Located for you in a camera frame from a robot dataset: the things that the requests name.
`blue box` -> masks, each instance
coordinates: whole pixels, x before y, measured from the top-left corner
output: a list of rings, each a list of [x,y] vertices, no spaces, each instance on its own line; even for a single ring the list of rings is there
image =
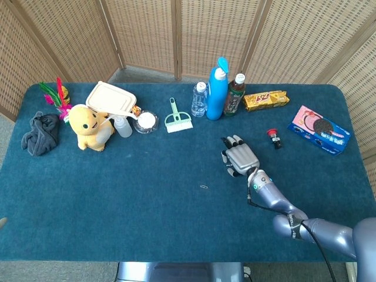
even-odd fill
[[[351,136],[306,106],[300,107],[288,128],[333,156],[343,152]]]

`yellow plush toy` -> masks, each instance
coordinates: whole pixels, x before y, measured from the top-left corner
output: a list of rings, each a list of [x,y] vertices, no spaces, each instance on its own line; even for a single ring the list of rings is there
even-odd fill
[[[105,149],[105,143],[115,132],[106,116],[107,113],[96,113],[81,104],[69,111],[69,124],[77,134],[78,148],[85,150],[89,147],[96,151]]]

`blue spray bottle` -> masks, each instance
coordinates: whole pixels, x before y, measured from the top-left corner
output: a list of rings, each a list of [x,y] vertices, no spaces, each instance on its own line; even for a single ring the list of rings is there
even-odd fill
[[[211,71],[208,83],[206,117],[210,120],[217,120],[222,115],[229,87],[229,79],[227,77],[229,63],[226,58],[219,57],[218,66]]]

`teal tablecloth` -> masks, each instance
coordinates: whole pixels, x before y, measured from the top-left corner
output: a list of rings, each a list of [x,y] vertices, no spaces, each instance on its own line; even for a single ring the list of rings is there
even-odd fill
[[[84,103],[95,84],[66,84],[71,102]],[[120,84],[137,104],[160,117],[150,135],[110,138],[103,152],[77,147],[62,124],[58,147],[41,157],[21,150],[36,111],[54,113],[38,85],[27,91],[0,174],[1,260],[87,261],[321,261],[313,244],[279,238],[275,214],[247,205],[245,178],[221,162],[220,137],[238,134],[277,187],[309,217],[354,227],[376,215],[346,102],[330,85],[248,85],[247,93],[287,90],[281,108],[209,121],[168,134],[177,108],[190,112],[193,85]],[[331,156],[287,130],[306,105],[352,133],[344,153]],[[283,148],[266,135],[276,127]],[[332,260],[345,257],[329,253]]]

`floor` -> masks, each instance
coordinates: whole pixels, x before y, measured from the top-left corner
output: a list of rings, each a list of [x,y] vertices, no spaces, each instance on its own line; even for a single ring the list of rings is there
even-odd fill
[[[194,78],[176,81],[171,74],[128,67],[116,72],[109,82],[196,83],[198,81],[200,80]],[[0,128],[1,167],[12,134],[13,123],[0,116]],[[251,269],[254,282],[331,281],[325,263],[250,263],[247,266]],[[338,282],[348,282],[344,263],[332,263],[332,267]],[[116,262],[3,261],[0,262],[0,282],[110,282],[115,278],[116,268]]]

